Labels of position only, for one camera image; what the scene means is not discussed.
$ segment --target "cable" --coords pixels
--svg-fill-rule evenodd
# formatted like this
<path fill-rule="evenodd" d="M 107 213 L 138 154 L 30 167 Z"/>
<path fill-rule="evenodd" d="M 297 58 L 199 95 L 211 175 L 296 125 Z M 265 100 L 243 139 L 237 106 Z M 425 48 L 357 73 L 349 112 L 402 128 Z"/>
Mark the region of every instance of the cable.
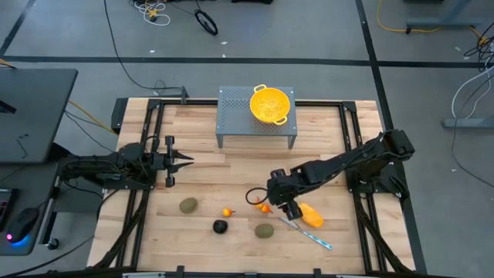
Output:
<path fill-rule="evenodd" d="M 465 52 L 465 57 L 470 57 L 478 53 L 479 56 L 477 60 L 479 63 L 492 58 L 492 55 L 494 54 L 494 36 L 486 38 L 485 35 L 493 26 L 494 22 L 479 36 L 475 47 Z M 484 70 L 486 70 L 486 66 L 479 68 L 480 72 Z"/>
<path fill-rule="evenodd" d="M 249 201 L 249 194 L 250 194 L 251 192 L 253 192 L 253 191 L 256 191 L 256 190 L 265 191 L 265 192 L 266 192 L 266 196 L 265 196 L 265 197 L 264 197 L 264 199 L 263 199 L 263 200 L 261 200 L 261 201 L 257 201 L 257 202 L 250 202 L 250 201 Z M 262 204 L 265 200 L 267 200 L 267 199 L 268 199 L 268 196 L 269 196 L 269 194 L 268 194 L 268 189 L 266 189 L 266 188 L 261 188 L 261 187 L 257 187 L 257 188 L 250 188 L 250 189 L 247 191 L 247 193 L 245 193 L 245 200 L 247 201 L 247 203 L 248 203 L 249 205 L 258 205 L 258 204 Z"/>
<path fill-rule="evenodd" d="M 63 183 L 64 183 L 65 185 L 67 185 L 68 187 L 70 187 L 71 189 L 76 189 L 77 191 L 80 191 L 80 192 L 87 192 L 87 193 L 91 193 L 91 194 L 96 195 L 98 198 L 103 198 L 103 196 L 102 196 L 102 195 L 99 195 L 99 194 L 98 194 L 98 193 L 96 193 L 96 192 L 92 192 L 92 191 L 90 191 L 90 190 L 86 190 L 86 189 L 82 189 L 82 188 L 77 188 L 77 185 L 76 185 L 76 186 L 72 186 L 72 185 L 70 185 L 70 184 L 69 184 L 69 182 L 68 182 L 68 181 L 63 181 Z"/>
<path fill-rule="evenodd" d="M 463 83 L 459 88 L 458 90 L 456 91 L 455 95 L 453 96 L 453 101 L 451 102 L 451 113 L 453 114 L 453 117 L 456 119 L 456 113 L 455 113 L 455 101 L 456 101 L 456 97 L 458 96 L 458 94 L 460 93 L 460 91 L 463 89 L 464 86 L 466 86 L 466 84 L 472 82 L 473 80 L 476 80 L 477 78 L 483 76 L 484 74 L 487 74 L 489 76 L 489 72 L 494 69 L 494 66 L 490 67 L 489 69 L 485 70 L 484 72 L 472 77 L 470 80 L 466 81 L 465 83 Z M 479 102 L 480 99 L 482 99 L 486 94 L 487 92 L 489 92 L 490 88 L 491 88 L 491 83 L 490 83 L 490 76 L 489 78 L 487 79 L 487 81 L 489 81 L 489 88 L 487 89 L 486 92 L 484 92 L 483 95 L 481 95 L 481 97 L 479 99 L 477 99 L 477 101 L 475 102 L 475 105 L 474 105 L 474 108 L 472 110 L 472 112 L 470 113 L 470 115 L 468 115 L 465 119 L 468 119 L 470 118 L 473 113 L 475 112 L 475 109 L 476 109 L 476 105 L 477 105 L 477 102 Z"/>
<path fill-rule="evenodd" d="M 143 88 L 143 89 L 148 89 L 148 90 L 169 90 L 169 89 L 182 89 L 181 87 L 148 87 L 148 86 L 142 86 L 136 80 L 130 76 L 130 74 L 127 72 L 127 69 L 124 66 L 124 63 L 122 62 L 122 59 L 118 55 L 118 50 L 117 50 L 117 44 L 115 43 L 115 37 L 113 35 L 113 29 L 111 28 L 111 22 L 110 22 L 110 17 L 108 16 L 108 7 L 107 7 L 107 0 L 103 0 L 103 4 L 105 6 L 105 16 L 107 17 L 107 22 L 108 22 L 108 28 L 110 29 L 110 36 L 111 36 L 111 41 L 113 43 L 113 50 L 115 50 L 115 55 L 117 56 L 118 62 L 122 66 L 122 70 L 125 72 L 127 77 L 129 78 L 132 83 L 136 84 L 138 87 Z"/>
<path fill-rule="evenodd" d="M 472 49 L 468 50 L 465 52 L 464 56 L 465 57 L 468 57 L 468 56 L 473 56 L 475 54 L 479 54 L 479 58 L 478 58 L 478 61 L 479 63 L 484 62 L 484 65 L 483 67 L 479 68 L 479 71 L 480 71 L 480 74 L 478 74 L 477 76 L 474 76 L 473 78 L 471 78 L 470 80 L 466 81 L 465 83 L 463 83 L 459 88 L 458 90 L 456 91 L 455 95 L 453 96 L 453 100 L 452 100 L 452 103 L 451 103 L 451 112 L 453 114 L 453 117 L 456 119 L 456 114 L 455 114 L 455 101 L 456 101 L 456 97 L 458 96 L 458 94 L 460 93 L 460 91 L 463 89 L 463 87 L 472 82 L 473 80 L 476 80 L 477 78 L 483 76 L 484 74 L 487 74 L 487 80 L 489 81 L 489 87 L 487 88 L 487 90 L 479 97 L 477 98 L 477 100 L 474 102 L 473 104 L 473 108 L 472 108 L 472 112 L 470 112 L 470 114 L 465 117 L 465 119 L 469 119 L 474 113 L 475 113 L 475 110 L 477 109 L 477 103 L 491 90 L 491 87 L 492 87 L 492 83 L 491 83 L 491 80 L 490 80 L 490 71 L 494 68 L 494 66 L 492 66 L 491 68 L 488 68 L 487 66 L 489 65 L 489 63 L 491 62 L 492 58 L 494 57 L 494 37 L 490 37 L 488 39 L 485 39 L 485 35 L 486 33 L 494 26 L 494 22 L 484 31 L 483 34 L 481 34 L 481 36 L 479 37 L 475 47 L 473 47 Z"/>
<path fill-rule="evenodd" d="M 198 8 L 194 11 L 194 13 L 189 12 L 187 10 L 184 10 L 182 8 L 179 8 L 178 6 L 173 4 L 172 2 L 169 2 L 168 4 L 171 4 L 175 8 L 178 8 L 179 10 L 186 12 L 189 15 L 193 15 L 195 17 L 195 19 L 199 22 L 199 24 L 202 26 L 202 28 L 204 28 L 204 30 L 206 30 L 206 32 L 210 33 L 213 36 L 218 35 L 218 27 L 216 25 L 216 22 L 211 18 L 211 16 L 209 16 L 206 12 L 204 12 L 201 9 L 201 6 L 199 5 L 198 0 L 195 0 L 195 4 L 197 5 Z"/>
<path fill-rule="evenodd" d="M 57 260 L 59 260 L 59 259 L 62 259 L 64 256 L 67 256 L 67 255 L 69 255 L 70 253 L 72 253 L 72 252 L 76 251 L 79 247 L 83 246 L 86 242 L 89 242 L 89 241 L 90 241 L 91 239 L 93 239 L 93 238 L 94 238 L 94 236 L 89 237 L 88 239 L 86 239 L 86 240 L 84 240 L 82 243 L 80 243 L 78 246 L 76 246 L 76 247 L 72 248 L 71 250 L 69 250 L 69 251 L 67 251 L 67 252 L 63 253 L 63 254 L 62 254 L 62 255 L 60 255 L 60 256 L 57 256 L 57 257 L 55 257 L 55 258 L 53 258 L 53 259 L 49 260 L 48 262 L 42 263 L 42 264 L 40 264 L 40 265 L 38 265 L 38 266 L 34 266 L 34 267 L 31 267 L 31 268 L 28 268 L 27 270 L 22 270 L 22 271 L 18 271 L 18 272 L 16 272 L 16 273 L 7 274 L 7 275 L 2 276 L 2 277 L 0 277 L 0 278 L 17 277 L 17 276 L 22 275 L 22 274 L 24 274 L 24 273 L 30 273 L 30 272 L 31 272 L 31 271 L 33 271 L 33 270 L 37 270 L 37 269 L 40 269 L 40 268 L 42 268 L 42 267 L 44 267 L 44 266 L 48 266 L 50 263 L 54 263 L 55 261 L 57 261 Z"/>
<path fill-rule="evenodd" d="M 381 6 L 382 6 L 382 4 L 383 4 L 383 0 L 379 0 L 379 2 L 377 3 L 377 24 L 379 25 L 379 27 L 381 27 L 384 30 L 390 31 L 390 32 L 408 32 L 407 29 L 392 29 L 392 28 L 388 28 L 388 27 L 386 27 L 386 26 L 384 26 L 384 25 L 381 24 Z M 438 28 L 432 29 L 432 30 L 411 29 L 410 31 L 411 32 L 426 32 L 426 33 L 431 33 L 431 32 L 436 32 L 436 31 L 438 31 L 441 28 L 442 27 L 438 27 Z"/>
<path fill-rule="evenodd" d="M 384 30 L 387 30 L 387 31 L 390 31 L 390 32 L 404 32 L 404 33 L 409 33 L 409 32 L 423 32 L 423 33 L 433 33 L 433 32 L 436 32 L 440 29 L 442 29 L 442 26 L 439 26 L 438 28 L 436 29 L 431 29 L 431 30 L 424 30 L 424 29 L 411 29 L 411 28 L 408 28 L 408 29 L 392 29 L 392 28 L 389 28 L 389 27 L 386 27 L 384 25 L 382 25 L 381 23 L 381 6 L 383 4 L 383 0 L 379 0 L 379 2 L 377 3 L 377 24 L 379 25 L 379 27 L 381 27 L 382 29 Z M 472 30 L 477 36 L 480 35 L 474 28 L 472 28 L 471 26 L 469 27 L 470 30 Z"/>
<path fill-rule="evenodd" d="M 143 14 L 144 21 L 147 23 L 150 23 L 150 24 L 156 25 L 156 26 L 166 26 L 166 25 L 169 25 L 171 22 L 170 16 L 165 15 L 165 14 L 158 14 L 158 12 L 161 12 L 166 8 L 164 3 L 160 3 L 159 1 L 156 1 L 153 8 L 149 9 L 147 7 L 147 1 L 141 5 L 137 5 L 137 2 L 134 2 L 134 7 L 137 8 L 141 14 Z M 168 19 L 168 22 L 164 23 L 164 24 L 159 24 L 159 23 L 154 23 L 151 21 L 152 18 L 156 19 L 160 16 L 166 17 Z"/>
<path fill-rule="evenodd" d="M 91 140 L 93 140 L 94 142 L 96 142 L 96 144 L 98 144 L 100 147 L 102 147 L 102 148 L 104 148 L 104 149 L 108 150 L 109 152 L 112 152 L 112 153 L 113 153 L 113 151 L 112 151 L 112 150 L 110 150 L 108 147 L 103 146 L 103 145 L 102 145 L 102 144 L 101 144 L 98 140 L 94 139 L 94 138 L 93 138 L 90 134 L 88 134 L 88 133 L 87 133 L 87 131 L 86 131 L 86 130 L 84 130 L 84 128 L 83 128 L 83 127 L 81 127 L 81 126 L 80 126 L 80 124 L 79 124 L 79 123 L 77 123 L 77 121 L 76 121 L 76 120 L 74 120 L 73 118 L 71 118 L 71 116 L 70 116 L 70 115 L 68 115 L 68 113 L 67 113 L 67 112 L 65 112 L 65 115 L 66 115 L 66 116 L 67 116 L 67 117 L 68 117 L 71 121 L 73 121 L 73 122 L 77 125 L 77 127 L 79 127 L 79 128 L 80 128 L 80 130 L 82 130 L 82 131 L 83 131 L 83 133 L 85 133 L 85 134 L 86 134 L 86 135 L 87 135 L 87 136 L 88 136 Z"/>
<path fill-rule="evenodd" d="M 81 110 L 85 115 L 87 115 L 91 120 L 93 120 L 95 123 L 97 123 L 98 126 L 102 127 L 103 129 L 117 135 L 115 133 L 115 131 L 113 131 L 111 128 L 105 126 L 102 122 L 100 122 L 99 120 L 97 120 L 95 117 L 93 117 L 93 115 L 91 115 L 89 112 L 87 112 L 83 107 L 81 107 L 79 104 L 77 104 L 76 102 L 74 101 L 71 101 L 69 100 L 69 103 L 72 104 L 74 107 L 76 107 L 77 109 Z"/>
<path fill-rule="evenodd" d="M 86 160 L 83 160 L 83 159 L 79 159 L 78 161 L 71 161 L 71 162 L 67 163 L 65 166 L 67 167 L 68 165 L 71 165 L 71 164 L 77 164 L 77 163 L 79 163 L 79 162 L 95 162 L 95 161 L 96 161 L 96 162 L 104 162 L 104 163 L 111 164 L 111 165 L 113 166 L 113 168 L 114 168 L 114 171 L 115 171 L 116 173 L 118 173 L 118 174 L 122 175 L 124 178 L 129 179 L 129 180 L 131 180 L 131 181 L 133 181 L 133 182 L 135 182 L 135 183 L 137 183 L 137 184 L 139 184 L 139 185 L 148 186 L 148 185 L 146 185 L 146 184 L 144 184 L 144 183 L 142 183 L 142 182 L 139 182 L 139 181 L 136 181 L 136 180 L 134 180 L 134 179 L 130 178 L 128 175 L 124 174 L 124 173 L 123 173 L 123 172 L 122 172 L 122 171 L 118 168 L 118 166 L 116 166 L 113 162 L 111 162 L 111 161 L 107 161 L 107 160 L 102 160 L 102 159 L 86 159 Z"/>
<path fill-rule="evenodd" d="M 10 63 L 7 63 L 7 61 L 5 61 L 4 59 L 0 59 L 0 65 L 7 66 L 8 68 L 14 70 L 17 69 L 15 66 L 11 65 Z"/>
<path fill-rule="evenodd" d="M 109 199 L 111 198 L 111 196 L 113 196 L 115 193 L 117 193 L 120 189 L 117 189 L 113 192 L 111 192 L 106 198 L 103 199 L 103 201 L 101 202 L 100 206 L 98 207 L 98 210 L 96 212 L 96 220 L 100 218 L 100 212 L 101 212 L 101 208 L 103 207 L 103 204 Z"/>
<path fill-rule="evenodd" d="M 81 120 L 81 121 L 83 121 L 83 122 L 85 122 L 85 123 L 92 124 L 92 125 L 94 125 L 94 126 L 96 126 L 96 127 L 101 127 L 99 124 L 96 124 L 96 123 L 94 123 L 94 122 L 92 122 L 92 121 L 90 121 L 90 120 L 84 120 L 82 117 L 78 117 L 78 116 L 76 116 L 76 115 L 74 115 L 74 114 L 70 113 L 70 112 L 69 112 L 69 111 L 67 111 L 67 110 L 65 110 L 65 112 L 66 112 L 68 115 L 70 115 L 70 116 L 72 116 L 72 117 L 75 117 L 77 120 Z"/>
<path fill-rule="evenodd" d="M 37 209 L 39 209 L 42 205 L 44 205 L 44 204 L 46 204 L 47 202 L 49 202 L 49 200 L 51 200 L 53 197 L 59 197 L 59 196 L 61 196 L 62 194 L 66 193 L 66 192 L 68 192 L 68 191 L 70 191 L 70 190 L 72 190 L 72 189 L 76 189 L 76 188 L 75 188 L 75 187 L 68 188 L 68 189 L 66 189 L 66 190 L 64 190 L 64 191 L 62 191 L 62 192 L 58 192 L 58 193 L 56 193 L 56 196 L 55 196 L 55 195 L 51 195 L 51 196 L 49 196 L 49 197 L 48 197 L 45 201 L 43 201 L 42 203 L 40 203 L 39 205 L 37 205 L 37 206 L 36 206 L 36 208 L 37 208 Z"/>
<path fill-rule="evenodd" d="M 181 11 L 183 11 L 183 12 L 187 12 L 189 15 L 195 16 L 193 13 L 191 13 L 191 12 L 189 12 L 189 11 L 187 11 L 187 10 L 184 10 L 184 9 L 182 9 L 182 8 L 178 7 L 178 6 L 177 6 L 177 5 L 175 5 L 173 2 L 169 2 L 168 4 L 170 4 L 170 5 L 174 6 L 175 8 L 178 8 L 179 10 L 181 10 Z"/>
<path fill-rule="evenodd" d="M 488 80 L 484 81 L 482 84 L 480 84 L 477 89 L 475 89 L 473 91 L 473 93 L 470 94 L 470 97 L 463 103 L 461 109 L 460 109 L 460 112 L 462 112 L 463 108 L 465 108 L 465 105 L 468 103 L 468 101 L 473 97 L 473 95 L 475 95 L 475 93 L 477 93 L 478 90 L 480 90 L 480 88 L 482 88 L 487 82 L 489 82 L 489 80 L 491 80 L 494 76 L 491 76 Z M 494 185 L 491 184 L 490 182 L 486 181 L 485 179 L 483 178 L 480 178 L 479 176 L 473 174 L 470 170 L 468 170 L 467 168 L 465 168 L 465 166 L 463 166 L 460 161 L 458 160 L 458 158 L 456 157 L 456 154 L 455 154 L 455 141 L 456 141 L 456 125 L 458 123 L 458 118 L 455 119 L 455 126 L 453 127 L 453 141 L 452 141 L 452 144 L 451 144 L 451 153 L 453 155 L 453 158 L 455 159 L 455 162 L 456 164 L 463 170 L 465 171 L 467 174 L 471 175 L 473 178 L 476 178 L 477 180 L 483 182 L 484 184 L 488 185 L 489 187 L 491 188 L 494 188 Z"/>
<path fill-rule="evenodd" d="M 2 179 L 0 179 L 0 182 L 6 180 L 7 178 L 10 178 L 11 176 L 13 176 L 15 173 L 17 173 L 18 171 L 21 171 L 22 169 L 24 169 L 25 166 L 21 166 L 17 169 L 15 169 L 14 171 L 10 172 L 10 174 L 6 175 L 5 177 L 3 177 Z"/>

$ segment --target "wooden tabletop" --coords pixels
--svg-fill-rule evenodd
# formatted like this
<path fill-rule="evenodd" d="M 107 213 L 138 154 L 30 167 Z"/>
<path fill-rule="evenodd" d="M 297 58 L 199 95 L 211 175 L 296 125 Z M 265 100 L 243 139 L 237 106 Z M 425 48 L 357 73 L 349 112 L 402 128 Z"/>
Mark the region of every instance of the wooden tabletop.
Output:
<path fill-rule="evenodd" d="M 117 148 L 140 141 L 146 104 L 146 98 L 129 99 Z M 374 101 L 356 101 L 356 105 L 365 142 L 382 130 L 381 121 Z M 245 201 L 250 188 L 266 186 L 271 170 L 288 170 L 345 152 L 336 108 L 297 107 L 296 118 L 298 136 L 292 150 L 287 149 L 285 137 L 242 136 L 225 137 L 219 149 L 216 106 L 166 106 L 161 142 L 164 135 L 174 135 L 174 148 L 195 158 L 195 163 L 175 175 L 173 188 L 165 188 L 165 173 L 158 173 L 147 210 L 138 270 L 175 271 L 183 265 L 185 271 L 193 272 L 312 273 L 314 268 L 321 268 L 323 273 L 364 273 L 354 202 L 344 175 L 297 198 L 313 206 L 324 217 L 324 225 L 314 229 L 301 219 L 297 223 L 332 244 L 332 251 L 281 222 L 278 217 L 284 214 L 280 210 L 274 208 L 273 214 L 263 214 Z M 162 144 L 158 151 L 165 152 L 166 147 Z M 102 208 L 88 265 L 98 262 L 119 236 L 128 195 L 126 191 L 118 192 Z M 198 200 L 198 208 L 185 215 L 178 205 L 189 197 Z M 391 194 L 376 194 L 374 198 L 382 236 L 404 265 L 413 269 L 398 199 Z M 224 219 L 228 222 L 226 234 L 217 235 L 212 223 L 223 219 L 223 208 L 236 213 Z M 271 238 L 255 237 L 254 228 L 262 223 L 274 226 Z M 133 238 L 127 245 L 127 265 Z M 370 235 L 368 238 L 377 270 L 374 242 Z"/>

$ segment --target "gray floor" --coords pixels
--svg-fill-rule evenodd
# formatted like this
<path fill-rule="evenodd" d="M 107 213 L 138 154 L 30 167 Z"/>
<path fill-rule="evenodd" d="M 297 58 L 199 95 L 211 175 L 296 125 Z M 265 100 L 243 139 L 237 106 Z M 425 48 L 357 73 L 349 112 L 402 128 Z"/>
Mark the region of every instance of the gray floor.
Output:
<path fill-rule="evenodd" d="M 5 38 L 26 0 L 0 0 L 0 37 Z M 402 28 L 408 16 L 437 15 L 443 5 L 418 5 L 384 0 L 381 21 Z M 190 11 L 193 3 L 183 1 Z M 276 1 L 274 5 L 205 2 L 202 7 L 218 23 L 220 35 L 206 34 L 190 16 L 167 5 L 167 27 L 151 26 L 124 0 L 108 0 L 110 19 L 121 56 L 149 57 L 261 57 L 367 60 L 357 9 L 347 0 Z M 462 62 L 462 53 L 475 45 L 468 29 L 447 29 L 433 34 L 384 31 L 377 26 L 377 0 L 365 0 L 370 32 L 379 60 Z M 492 20 L 494 3 L 476 1 L 467 15 Z M 100 0 L 36 0 L 7 56 L 114 56 Z M 15 63 L 22 68 L 76 68 L 80 74 L 71 96 L 95 117 L 110 123 L 117 97 L 151 95 L 136 87 L 116 63 Z M 130 74 L 143 85 L 161 79 L 169 86 L 185 85 L 193 97 L 215 97 L 219 86 L 294 86 L 299 98 L 377 100 L 370 67 L 243 64 L 128 64 Z M 452 132 L 440 120 L 451 116 L 456 89 L 476 69 L 381 68 L 391 115 L 396 128 L 407 132 L 417 149 L 405 163 L 408 184 L 430 274 L 487 277 L 494 259 L 494 189 L 469 177 L 451 155 Z M 489 94 L 479 105 L 479 116 L 490 116 Z M 69 111 L 81 115 L 73 107 Z M 107 147 L 117 138 L 91 125 L 84 127 Z M 476 174 L 494 181 L 490 131 L 459 131 L 458 159 Z M 105 154 L 70 120 L 64 118 L 56 142 L 75 154 Z M 95 196 L 78 195 L 94 212 Z M 22 270 L 66 252 L 93 234 L 93 213 L 61 215 L 53 234 L 63 245 L 47 251 L 37 246 L 28 257 L 3 257 L 0 274 Z M 86 264 L 90 245 L 43 268 L 75 270 Z"/>

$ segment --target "metal grate stand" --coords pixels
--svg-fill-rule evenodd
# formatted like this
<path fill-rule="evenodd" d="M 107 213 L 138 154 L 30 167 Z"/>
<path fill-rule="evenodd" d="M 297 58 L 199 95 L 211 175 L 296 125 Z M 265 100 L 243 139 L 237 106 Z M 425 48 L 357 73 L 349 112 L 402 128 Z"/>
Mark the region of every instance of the metal grate stand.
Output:
<path fill-rule="evenodd" d="M 250 98 L 254 87 L 223 86 L 218 97 L 218 114 L 216 117 L 216 138 L 218 147 L 223 147 L 225 135 L 287 136 L 288 148 L 293 148 L 297 135 L 295 91 L 290 87 L 277 87 L 290 101 L 288 120 L 284 125 L 264 124 L 258 121 L 250 111 Z"/>

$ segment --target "yellow colander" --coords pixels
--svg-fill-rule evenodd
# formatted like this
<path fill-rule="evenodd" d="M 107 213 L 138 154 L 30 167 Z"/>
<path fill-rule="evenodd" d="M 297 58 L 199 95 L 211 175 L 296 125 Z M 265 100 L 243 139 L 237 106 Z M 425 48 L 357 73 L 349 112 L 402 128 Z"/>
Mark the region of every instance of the yellow colander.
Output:
<path fill-rule="evenodd" d="M 257 120 L 266 124 L 282 125 L 287 122 L 290 100 L 284 92 L 261 84 L 254 88 L 250 110 Z"/>

